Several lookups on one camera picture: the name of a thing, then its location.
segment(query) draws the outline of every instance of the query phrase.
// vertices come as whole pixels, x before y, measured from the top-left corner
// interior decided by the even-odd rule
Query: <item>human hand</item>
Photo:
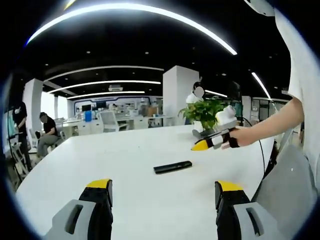
[[[235,128],[230,132],[230,137],[235,138],[239,147],[248,146],[253,144],[256,139],[254,131],[251,127]],[[222,146],[222,149],[227,149],[230,147],[229,143]]]

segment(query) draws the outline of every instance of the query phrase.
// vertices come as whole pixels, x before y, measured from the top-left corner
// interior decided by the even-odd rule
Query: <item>dark shirt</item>
[[[46,121],[46,123],[43,124],[43,129],[44,129],[44,132],[47,134],[48,132],[51,131],[52,128],[54,128],[54,134],[55,136],[58,136],[58,131],[57,131],[57,128],[56,128],[56,123],[55,121],[47,116],[48,118],[48,121]]]
[[[12,118],[13,121],[16,123],[16,125],[18,126],[21,121],[27,117],[27,109],[26,109],[26,105],[24,102],[21,102],[19,105],[17,105],[14,109],[13,109],[13,113],[12,113]],[[27,128],[26,128],[26,123],[24,123],[20,128],[19,128],[19,137],[26,137],[27,136]]]

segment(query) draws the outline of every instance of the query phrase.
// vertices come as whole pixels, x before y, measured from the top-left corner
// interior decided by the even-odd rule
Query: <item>computer monitor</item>
[[[91,105],[83,105],[82,112],[85,112],[85,111],[91,111]]]
[[[98,109],[105,109],[105,108],[107,108],[107,103],[105,101],[98,101],[96,103],[96,107]]]

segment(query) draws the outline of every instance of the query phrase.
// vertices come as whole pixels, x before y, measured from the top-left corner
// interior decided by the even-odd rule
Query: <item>potted plant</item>
[[[224,109],[223,103],[215,98],[188,103],[186,108],[179,111],[184,118],[194,124],[194,129],[199,133],[211,131],[217,123],[216,113]]]

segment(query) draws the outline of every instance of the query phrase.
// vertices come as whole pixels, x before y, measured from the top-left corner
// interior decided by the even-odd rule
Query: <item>white flower pot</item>
[[[193,121],[193,129],[197,130],[199,133],[203,132],[204,130],[200,121]]]

